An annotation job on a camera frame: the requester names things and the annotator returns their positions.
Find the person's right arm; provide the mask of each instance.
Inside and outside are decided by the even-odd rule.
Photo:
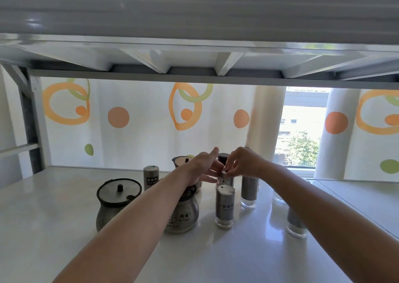
[[[226,171],[269,184],[353,282],[399,282],[399,242],[340,200],[248,148],[231,153]]]

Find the person's left arm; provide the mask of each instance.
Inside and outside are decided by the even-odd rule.
[[[133,282],[152,254],[187,186],[216,182],[218,148],[202,152],[138,196],[64,268],[53,283]]]

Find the orange circle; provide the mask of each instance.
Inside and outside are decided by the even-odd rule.
[[[339,134],[348,127],[348,117],[341,112],[331,112],[326,117],[326,131],[330,134]]]
[[[399,114],[390,114],[385,117],[385,123],[392,127],[399,125]]]
[[[234,114],[234,125],[238,129],[242,129],[243,127],[246,127],[247,124],[249,123],[249,115],[247,111],[245,110],[237,110],[236,113]]]
[[[193,115],[193,112],[190,109],[183,109],[180,115],[182,116],[182,119],[184,121],[187,121],[190,120],[191,116]]]
[[[84,114],[86,114],[87,109],[84,106],[80,105],[80,106],[76,107],[75,112],[76,112],[76,114],[83,116]]]
[[[363,121],[362,116],[361,116],[361,111],[362,111],[362,107],[363,107],[364,103],[367,100],[369,100],[373,97],[377,97],[377,96],[399,97],[399,90],[370,90],[370,91],[366,92],[365,94],[363,94],[363,96],[359,100],[359,104],[358,104],[357,110],[356,110],[357,126],[360,129],[362,129],[368,133],[375,134],[375,135],[393,135],[393,134],[399,133],[399,125],[395,125],[392,127],[373,127],[372,125],[369,125]]]
[[[113,107],[108,111],[108,122],[117,129],[127,126],[129,119],[129,112],[123,107]]]
[[[194,124],[196,124],[197,121],[200,119],[202,113],[202,102],[194,102],[194,112],[193,115],[190,117],[190,119],[187,120],[186,122],[178,123],[176,121],[176,117],[173,111],[173,97],[178,89],[186,91],[188,95],[190,95],[191,97],[199,97],[199,94],[196,91],[196,89],[194,89],[191,85],[185,82],[176,82],[173,86],[172,92],[169,95],[168,109],[170,117],[172,118],[173,123],[175,125],[175,128],[177,130],[187,130],[191,128]]]
[[[60,123],[60,124],[66,124],[66,125],[75,125],[75,124],[82,124],[85,123],[89,117],[90,117],[90,104],[89,100],[87,99],[86,101],[86,110],[87,112],[79,118],[65,118],[60,115],[58,115],[56,112],[53,111],[53,109],[50,106],[50,99],[52,95],[60,90],[75,90],[82,94],[83,96],[87,96],[86,90],[81,87],[78,84],[73,84],[70,82],[60,82],[57,84],[52,84],[49,85],[44,91],[43,91],[43,109],[44,113],[48,118],[51,120]]]

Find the green circle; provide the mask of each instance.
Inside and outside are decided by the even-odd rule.
[[[182,90],[182,89],[179,89],[179,94],[180,94],[180,96],[182,96],[182,98],[185,101],[188,101],[188,102],[201,102],[201,101],[204,101],[205,99],[207,99],[209,97],[209,95],[211,95],[212,90],[213,90],[213,84],[207,84],[206,90],[201,96],[191,97],[191,96],[187,95],[185,93],[185,91]]]
[[[394,159],[387,159],[380,163],[380,169],[387,174],[396,174],[399,172],[399,162]]]
[[[385,99],[392,105],[395,105],[396,107],[399,107],[399,99],[397,99],[395,96],[385,96]]]
[[[86,154],[88,154],[90,156],[94,155],[93,145],[91,145],[90,143],[86,144],[85,152],[86,152]]]
[[[74,82],[76,80],[76,78],[68,78],[67,82]],[[83,100],[83,101],[87,101],[90,99],[90,82],[88,79],[87,80],[87,96],[83,96],[82,94],[79,94],[77,91],[75,90],[71,90],[69,89],[68,91],[77,99],[79,100]]]

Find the black label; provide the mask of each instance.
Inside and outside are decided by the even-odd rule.
[[[158,176],[147,177],[147,185],[154,185],[158,182]]]

